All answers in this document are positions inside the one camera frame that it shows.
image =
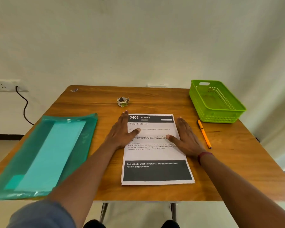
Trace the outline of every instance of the hand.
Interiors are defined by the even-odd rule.
[[[105,139],[105,142],[114,145],[115,149],[126,146],[140,132],[138,128],[128,133],[128,116],[127,110],[123,112]]]
[[[169,134],[166,135],[166,138],[173,142],[185,155],[197,158],[201,152],[206,151],[184,119],[181,117],[178,118],[176,127],[181,140],[178,140],[176,137]]]

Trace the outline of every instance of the teal folder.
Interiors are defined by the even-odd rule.
[[[57,185],[85,123],[55,122],[15,191],[51,191]]]
[[[87,159],[97,118],[43,116],[0,175],[0,200],[48,195]]]

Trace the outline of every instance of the forearm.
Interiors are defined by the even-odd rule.
[[[47,199],[59,202],[72,216],[76,226],[82,227],[115,146],[103,143],[61,185],[54,188]]]
[[[214,156],[201,165],[239,227],[285,227],[285,211]]]

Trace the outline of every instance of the table top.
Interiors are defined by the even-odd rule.
[[[128,107],[117,105],[118,97],[129,97]],[[98,122],[89,155],[104,141],[120,114],[174,114],[182,116],[204,143],[196,121],[197,112],[189,97],[189,89],[69,86],[46,111],[50,116],[84,116],[98,113]],[[203,123],[211,142],[211,152],[265,195],[285,201],[285,173],[240,120],[233,124]],[[21,147],[30,131],[1,161],[0,174]],[[100,183],[95,200],[99,201],[221,201],[216,188],[197,161],[188,158],[194,184],[161,186],[122,186],[123,149],[117,150]]]

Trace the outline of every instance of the sleeve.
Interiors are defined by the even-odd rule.
[[[68,211],[59,203],[41,200],[16,211],[7,228],[76,228]]]

